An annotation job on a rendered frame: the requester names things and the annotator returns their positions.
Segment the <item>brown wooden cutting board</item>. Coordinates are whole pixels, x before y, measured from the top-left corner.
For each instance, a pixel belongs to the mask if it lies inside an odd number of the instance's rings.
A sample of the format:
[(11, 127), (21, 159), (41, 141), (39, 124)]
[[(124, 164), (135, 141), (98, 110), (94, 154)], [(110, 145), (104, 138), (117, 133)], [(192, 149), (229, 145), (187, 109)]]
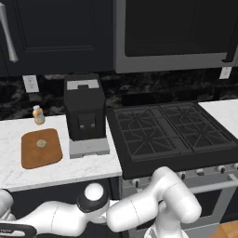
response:
[[(37, 141), (44, 139), (46, 146), (40, 148)], [(25, 169), (33, 169), (46, 165), (52, 165), (62, 159), (60, 139), (56, 129), (42, 129), (26, 133), (21, 137), (21, 166)]]

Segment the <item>silver oven door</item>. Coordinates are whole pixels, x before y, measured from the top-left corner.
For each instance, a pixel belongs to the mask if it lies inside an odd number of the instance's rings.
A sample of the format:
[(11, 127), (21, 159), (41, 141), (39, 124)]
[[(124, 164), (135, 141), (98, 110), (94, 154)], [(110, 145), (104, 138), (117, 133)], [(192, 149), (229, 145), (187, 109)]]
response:
[[(204, 169), (204, 172), (204, 176), (198, 176), (195, 170), (187, 171), (186, 178), (182, 181), (185, 184), (217, 183), (231, 180), (230, 175), (238, 177), (238, 172), (235, 171), (228, 171), (221, 174), (216, 169)], [(139, 187), (136, 188), (131, 184), (131, 180), (121, 178), (121, 197), (125, 198), (136, 193), (138, 189), (145, 189), (150, 183), (150, 180), (151, 178), (149, 177), (140, 178)], [(189, 238), (206, 238), (214, 235), (235, 190), (236, 187), (230, 187), (223, 190), (195, 194), (202, 207), (201, 217), (191, 224), (181, 223), (181, 228), (188, 234)], [(151, 227), (153, 222), (154, 219), (123, 233), (123, 238), (143, 238), (145, 231)]]

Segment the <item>black gas hob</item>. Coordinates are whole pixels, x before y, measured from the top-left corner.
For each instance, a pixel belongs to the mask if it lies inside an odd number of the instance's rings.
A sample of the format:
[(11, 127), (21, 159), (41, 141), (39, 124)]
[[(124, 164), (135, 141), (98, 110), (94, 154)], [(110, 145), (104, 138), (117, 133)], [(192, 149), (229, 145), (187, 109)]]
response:
[(196, 102), (109, 108), (106, 115), (124, 179), (161, 166), (183, 172), (238, 163), (238, 138)]

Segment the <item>silver and black microwave oven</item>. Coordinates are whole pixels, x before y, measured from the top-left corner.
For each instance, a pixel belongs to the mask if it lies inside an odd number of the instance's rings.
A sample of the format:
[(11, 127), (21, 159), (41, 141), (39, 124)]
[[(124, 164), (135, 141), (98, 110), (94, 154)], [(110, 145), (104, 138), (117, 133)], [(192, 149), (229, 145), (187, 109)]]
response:
[(114, 69), (143, 73), (233, 67), (238, 0), (113, 0)]

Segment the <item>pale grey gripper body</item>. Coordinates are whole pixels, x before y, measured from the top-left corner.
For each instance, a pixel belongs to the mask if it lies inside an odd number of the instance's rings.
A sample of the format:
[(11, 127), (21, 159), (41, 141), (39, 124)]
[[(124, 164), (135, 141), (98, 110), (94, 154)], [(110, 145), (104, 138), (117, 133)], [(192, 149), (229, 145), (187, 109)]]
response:
[(12, 196), (6, 190), (0, 190), (0, 218), (10, 213), (11, 206), (14, 201)]

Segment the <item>white wall socket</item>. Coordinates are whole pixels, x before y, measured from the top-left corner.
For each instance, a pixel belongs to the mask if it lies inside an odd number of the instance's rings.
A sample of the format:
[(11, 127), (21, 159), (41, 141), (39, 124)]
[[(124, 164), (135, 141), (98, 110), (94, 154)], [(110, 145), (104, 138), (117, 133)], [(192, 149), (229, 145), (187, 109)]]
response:
[(35, 75), (23, 75), (22, 78), (27, 93), (37, 93), (39, 91)]
[(230, 74), (231, 74), (231, 67), (223, 67), (221, 69), (219, 78), (220, 79), (228, 79), (230, 77)]

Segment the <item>dark navy cupboard door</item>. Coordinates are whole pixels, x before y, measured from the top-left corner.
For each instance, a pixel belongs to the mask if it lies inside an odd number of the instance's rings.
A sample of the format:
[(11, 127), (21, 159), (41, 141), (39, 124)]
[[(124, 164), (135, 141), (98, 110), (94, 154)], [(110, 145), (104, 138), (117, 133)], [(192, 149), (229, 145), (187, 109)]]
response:
[(18, 60), (0, 23), (0, 76), (113, 69), (112, 0), (0, 0)]

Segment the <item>black coffee machine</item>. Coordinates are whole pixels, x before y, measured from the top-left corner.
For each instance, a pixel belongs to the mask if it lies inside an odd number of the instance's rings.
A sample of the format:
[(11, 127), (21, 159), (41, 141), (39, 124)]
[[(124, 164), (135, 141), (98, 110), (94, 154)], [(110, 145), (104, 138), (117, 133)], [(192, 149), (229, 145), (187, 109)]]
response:
[(70, 158), (110, 153), (106, 136), (106, 99), (96, 73), (68, 74), (64, 81), (64, 110)]

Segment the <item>orange bottle with white cap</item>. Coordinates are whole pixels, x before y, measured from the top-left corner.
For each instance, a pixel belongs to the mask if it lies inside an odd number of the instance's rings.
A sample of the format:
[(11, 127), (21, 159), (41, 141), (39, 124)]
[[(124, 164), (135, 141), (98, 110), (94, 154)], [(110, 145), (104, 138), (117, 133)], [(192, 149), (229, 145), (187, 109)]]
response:
[(40, 108), (39, 105), (35, 105), (33, 107), (33, 118), (37, 125), (42, 125), (46, 120), (43, 110)]

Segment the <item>dark navy base cupboard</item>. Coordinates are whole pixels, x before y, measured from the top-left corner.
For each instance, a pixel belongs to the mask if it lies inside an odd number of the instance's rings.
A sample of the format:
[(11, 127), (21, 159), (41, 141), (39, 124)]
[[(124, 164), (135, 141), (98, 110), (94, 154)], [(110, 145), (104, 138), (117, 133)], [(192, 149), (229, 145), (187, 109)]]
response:
[(77, 196), (84, 192), (90, 183), (100, 183), (108, 191), (111, 199), (119, 199), (119, 178), (102, 178), (82, 181), (58, 186), (32, 189), (21, 192), (12, 192), (14, 203), (11, 212), (15, 218), (23, 218), (35, 210), (36, 207), (47, 201), (58, 201), (66, 204), (75, 204)]

